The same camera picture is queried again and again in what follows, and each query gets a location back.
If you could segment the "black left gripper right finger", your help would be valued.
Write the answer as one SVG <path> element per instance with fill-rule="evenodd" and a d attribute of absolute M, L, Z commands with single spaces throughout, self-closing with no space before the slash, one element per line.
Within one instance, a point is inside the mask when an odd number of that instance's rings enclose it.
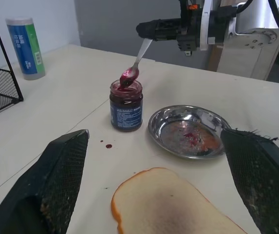
<path fill-rule="evenodd" d="M 272 138 L 223 129 L 221 140 L 236 189 L 262 234 L 279 234 L 279 147 Z"/>

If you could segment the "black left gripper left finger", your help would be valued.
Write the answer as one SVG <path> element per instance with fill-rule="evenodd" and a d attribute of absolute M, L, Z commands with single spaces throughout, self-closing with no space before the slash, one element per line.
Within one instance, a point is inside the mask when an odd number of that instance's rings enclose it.
<path fill-rule="evenodd" d="M 80 190 L 89 131 L 51 141 L 0 204 L 0 234 L 66 233 Z"/>

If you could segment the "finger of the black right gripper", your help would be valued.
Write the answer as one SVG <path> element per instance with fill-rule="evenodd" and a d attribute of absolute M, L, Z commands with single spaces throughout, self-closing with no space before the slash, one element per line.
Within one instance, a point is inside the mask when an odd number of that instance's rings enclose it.
<path fill-rule="evenodd" d="M 138 24 L 138 30 L 161 30 L 172 29 L 180 25 L 181 20 L 176 19 L 155 19 Z"/>
<path fill-rule="evenodd" d="M 154 41 L 160 40 L 176 40 L 177 33 L 175 31 L 148 29 L 148 28 L 136 28 L 138 36 L 143 39 L 151 39 Z"/>

